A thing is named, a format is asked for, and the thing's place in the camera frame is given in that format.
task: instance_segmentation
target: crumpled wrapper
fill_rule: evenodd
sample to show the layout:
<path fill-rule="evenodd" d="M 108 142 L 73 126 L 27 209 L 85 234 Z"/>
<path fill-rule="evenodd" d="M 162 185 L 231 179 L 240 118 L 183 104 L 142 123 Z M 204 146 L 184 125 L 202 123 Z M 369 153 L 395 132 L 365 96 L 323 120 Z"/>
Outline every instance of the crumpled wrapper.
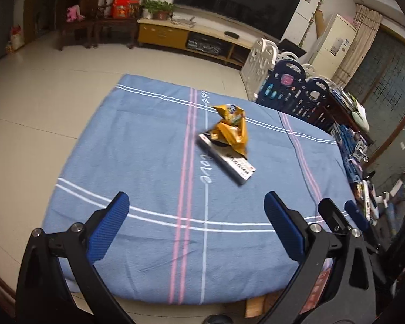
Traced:
<path fill-rule="evenodd" d="M 232 104 L 213 106 L 222 117 L 210 131 L 210 139 L 230 145 L 246 157 L 247 130 L 244 110 Z"/>

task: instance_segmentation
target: curtain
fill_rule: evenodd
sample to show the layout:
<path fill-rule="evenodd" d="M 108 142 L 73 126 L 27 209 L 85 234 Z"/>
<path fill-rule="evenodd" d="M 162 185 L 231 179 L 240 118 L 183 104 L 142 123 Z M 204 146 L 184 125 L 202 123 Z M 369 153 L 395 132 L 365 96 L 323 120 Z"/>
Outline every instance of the curtain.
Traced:
<path fill-rule="evenodd" d="M 337 85 L 345 87 L 348 84 L 370 49 L 382 19 L 383 16 L 377 11 L 357 4 L 354 17 L 354 23 L 357 25 L 357 35 L 332 77 L 332 80 Z"/>

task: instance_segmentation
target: drawer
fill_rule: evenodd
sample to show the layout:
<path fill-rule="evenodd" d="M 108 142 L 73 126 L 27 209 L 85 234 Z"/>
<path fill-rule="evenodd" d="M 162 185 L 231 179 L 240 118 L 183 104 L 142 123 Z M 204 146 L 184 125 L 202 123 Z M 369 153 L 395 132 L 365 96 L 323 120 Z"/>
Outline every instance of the drawer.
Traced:
<path fill-rule="evenodd" d="M 140 43 L 184 49 L 189 31 L 163 27 L 160 25 L 141 24 L 139 26 L 138 41 Z"/>

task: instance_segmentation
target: tile floor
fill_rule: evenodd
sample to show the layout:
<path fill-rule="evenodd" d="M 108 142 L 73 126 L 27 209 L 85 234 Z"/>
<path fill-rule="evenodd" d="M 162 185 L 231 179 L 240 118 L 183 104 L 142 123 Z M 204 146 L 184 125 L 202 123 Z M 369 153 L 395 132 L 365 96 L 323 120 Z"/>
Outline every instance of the tile floor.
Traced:
<path fill-rule="evenodd" d="M 0 276 L 14 289 L 27 239 L 42 223 L 62 166 L 122 74 L 247 98 L 237 70 L 204 59 L 117 44 L 62 52 L 54 46 L 50 33 L 0 60 Z M 76 302 L 86 308 L 80 297 L 75 294 Z M 243 321 L 243 303 L 120 303 L 137 323 L 202 323 L 209 314 L 226 312 Z"/>

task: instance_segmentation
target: bolt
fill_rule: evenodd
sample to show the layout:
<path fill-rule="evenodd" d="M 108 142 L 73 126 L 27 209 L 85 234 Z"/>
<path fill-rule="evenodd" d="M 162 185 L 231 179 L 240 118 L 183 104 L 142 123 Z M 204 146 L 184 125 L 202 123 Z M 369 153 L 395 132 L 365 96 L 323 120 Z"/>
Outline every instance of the bolt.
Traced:
<path fill-rule="evenodd" d="M 31 232 L 31 234 L 32 234 L 34 237 L 40 236 L 40 235 L 42 234 L 42 229 L 41 229 L 41 228 L 33 229 L 33 231 Z"/>
<path fill-rule="evenodd" d="M 74 233 L 79 233 L 83 227 L 84 227 L 84 224 L 75 223 L 75 224 L 72 224 L 72 226 L 70 227 L 70 230 L 72 230 Z"/>
<path fill-rule="evenodd" d="M 321 226 L 317 223 L 311 224 L 310 225 L 310 229 L 314 232 L 314 233 L 319 233 L 323 228 L 321 228 Z"/>
<path fill-rule="evenodd" d="M 355 238 L 359 238 L 362 233 L 361 233 L 360 230 L 358 230 L 357 228 L 354 228 L 354 229 L 351 230 L 351 234 L 352 234 Z"/>

